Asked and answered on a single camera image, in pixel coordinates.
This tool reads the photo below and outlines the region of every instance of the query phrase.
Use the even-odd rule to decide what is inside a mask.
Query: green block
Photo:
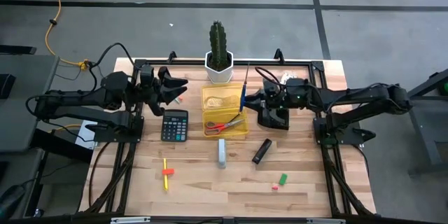
[[[286,174],[282,174],[282,175],[281,175],[281,178],[280,178],[280,182],[279,182],[279,184],[280,184],[280,185],[284,185],[284,184],[286,184],[286,178],[288,178],[288,175],[286,175]]]

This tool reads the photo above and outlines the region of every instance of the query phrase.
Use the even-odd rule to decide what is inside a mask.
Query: white pot
[[[208,52],[205,54],[205,70],[207,71],[210,81],[212,83],[228,83],[230,81],[230,79],[232,79],[232,75],[233,75],[233,53],[229,52],[230,54],[230,58],[231,58],[231,63],[230,66],[222,71],[215,71],[213,69],[211,69],[209,66],[207,66],[207,55],[211,53]]]

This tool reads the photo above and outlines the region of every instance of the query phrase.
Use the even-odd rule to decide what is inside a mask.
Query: wooden table
[[[346,89],[342,62],[323,62],[328,87],[333,90]],[[266,68],[279,77],[284,71],[294,71],[299,77],[308,78],[308,70],[300,66]],[[127,58],[118,58],[114,71],[124,71],[130,75],[132,65]],[[206,139],[202,133],[201,87],[211,84],[204,67],[169,66],[169,71],[174,77],[188,79],[183,102],[165,106],[189,111],[188,140],[185,143],[161,142],[162,117],[154,116],[144,106],[145,127],[135,153],[126,215],[331,215],[321,150],[315,144],[312,129],[314,113],[290,110],[290,129],[284,131],[259,126],[256,112],[248,109],[250,132],[246,136],[226,139],[227,168],[219,169],[218,142]],[[242,83],[245,73],[245,66],[235,66],[232,81]],[[254,93],[262,85],[262,78],[251,67],[246,93]],[[339,106],[335,111],[350,109],[351,106]],[[273,140],[273,143],[262,162],[255,165],[251,159],[266,138]],[[90,168],[101,146],[95,148]],[[93,179],[93,199],[101,194],[111,179],[116,148],[117,144],[111,143],[99,159]],[[367,209],[375,212],[363,156],[352,146],[341,146],[341,154],[347,183]],[[175,174],[169,177],[168,192],[163,189],[163,158],[167,158],[168,168],[175,169]],[[272,185],[279,182],[282,173],[288,175],[286,185],[273,191]],[[338,207],[342,209],[340,189],[336,182],[335,185]],[[80,211],[88,206],[88,181],[83,195]],[[114,209],[119,195],[117,193],[115,197]]]

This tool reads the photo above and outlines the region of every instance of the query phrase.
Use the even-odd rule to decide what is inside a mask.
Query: black calculator
[[[163,114],[162,141],[187,141],[188,111],[166,109]]]

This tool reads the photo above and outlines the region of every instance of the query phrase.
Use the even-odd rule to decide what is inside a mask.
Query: plant pot
[[[222,71],[211,69],[209,64],[209,56],[211,51],[205,54],[205,70],[207,71],[212,83],[228,83],[233,75],[233,53],[227,51],[227,57],[230,58],[230,66]]]

